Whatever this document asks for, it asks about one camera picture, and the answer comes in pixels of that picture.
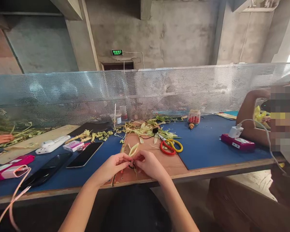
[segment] yellow scissors handle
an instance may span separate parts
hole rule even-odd
[[[178,142],[178,141],[176,141],[176,140],[173,140],[173,139],[168,139],[167,141],[169,141],[169,143],[171,144],[171,147],[172,147],[176,152],[182,152],[182,151],[183,151],[183,145],[182,145],[180,142]],[[176,149],[176,148],[174,147],[172,141],[173,141],[174,143],[177,143],[177,144],[180,146],[180,149],[179,149],[179,150]]]

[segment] smartphone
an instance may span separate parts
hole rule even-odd
[[[271,100],[267,100],[262,103],[261,109],[266,111],[266,112],[271,112]]]
[[[32,176],[25,180],[20,189],[23,190],[28,186],[36,187],[44,184],[48,181],[60,168],[61,166],[72,156],[72,153],[64,153],[56,155],[39,170],[37,170]]]
[[[103,142],[92,143],[86,147],[68,166],[67,168],[84,167],[90,158],[96,153]]]

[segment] metal mesh panel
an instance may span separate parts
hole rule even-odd
[[[238,110],[251,89],[290,81],[290,63],[0,75],[0,126],[49,127]]]

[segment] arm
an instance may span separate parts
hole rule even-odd
[[[125,153],[109,157],[81,188],[59,232],[85,231],[98,189],[117,172],[126,168],[130,161],[132,158]]]
[[[135,164],[140,169],[150,177],[156,179],[161,185],[169,209],[169,214],[176,231],[199,232],[199,229],[189,214],[171,177],[157,160],[155,155],[149,151],[142,150],[136,155],[134,160]]]
[[[238,111],[236,124],[240,123],[244,119],[254,119],[254,111],[257,98],[270,99],[269,89],[257,89],[247,93],[241,108]],[[245,121],[242,123],[244,128],[242,135],[248,140],[258,142],[268,147],[268,141],[266,137],[266,131],[263,129],[256,128],[255,122]]]

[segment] green exit sign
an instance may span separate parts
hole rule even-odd
[[[112,55],[123,55],[122,50],[112,50]]]

